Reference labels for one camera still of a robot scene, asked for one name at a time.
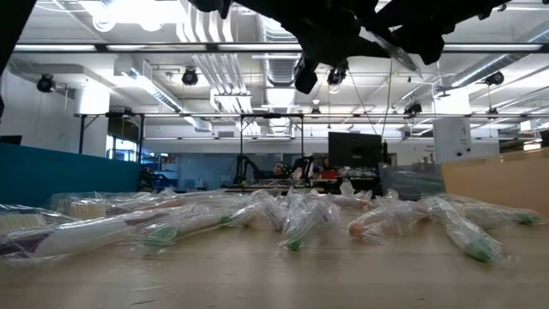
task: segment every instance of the wooden table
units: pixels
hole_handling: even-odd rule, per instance
[[[299,252],[282,250],[277,233],[224,228],[182,239],[158,259],[115,245],[3,268],[0,307],[547,308],[549,227],[493,235],[521,257],[514,270],[465,257],[432,222],[393,245],[334,233]]]

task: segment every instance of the cardboard box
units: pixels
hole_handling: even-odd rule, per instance
[[[446,191],[549,215],[549,148],[443,164]]]

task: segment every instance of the white column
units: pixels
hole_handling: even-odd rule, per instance
[[[106,113],[109,112],[111,94],[105,86],[90,82],[85,88],[75,91],[75,100],[79,113]],[[93,120],[93,117],[87,117],[86,125]],[[84,130],[83,155],[105,157],[108,124],[108,118],[97,118]]]
[[[448,91],[449,96],[436,96],[432,109],[439,114],[469,114],[469,94],[466,88]],[[471,158],[471,125],[468,118],[440,118],[433,121],[435,160],[446,161]]]

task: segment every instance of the cable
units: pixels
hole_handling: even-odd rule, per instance
[[[391,98],[391,81],[393,78],[393,58],[391,58],[391,66],[389,68],[389,91],[387,92],[387,109],[385,110],[385,118],[383,119],[383,128],[381,130],[381,138],[383,138],[383,133],[385,133],[385,125],[387,124],[387,114],[389,114],[389,101]]]
[[[57,13],[86,13],[87,10],[85,9],[50,9],[50,8],[47,8],[47,7],[43,7],[41,5],[34,5],[34,7],[36,8],[40,8],[40,9],[43,9],[43,10],[47,10],[47,11],[50,11],[50,12],[57,12]]]
[[[353,73],[351,72],[351,69],[348,69],[348,71],[349,71],[349,76],[351,76],[351,81],[353,81],[354,91],[356,91],[356,93],[359,97],[360,105],[362,105],[362,108],[364,108],[364,113],[366,114],[366,117],[368,118],[368,121],[370,122],[371,128],[374,130],[374,134],[377,135],[376,127],[371,122],[370,115],[368,114],[368,111],[366,110],[366,106],[364,105],[364,102],[362,101],[362,98],[360,97],[360,93],[359,93],[359,89],[357,88],[357,84],[354,82]]]

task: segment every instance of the wooden panel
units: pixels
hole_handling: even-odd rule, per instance
[[[448,193],[549,215],[549,148],[443,164]]]
[[[520,256],[515,269],[466,257],[434,222],[393,245],[333,233],[299,252],[281,249],[279,233],[224,228],[183,239],[159,259],[113,246],[0,269],[0,300],[2,309],[546,308],[549,227],[493,235]]]

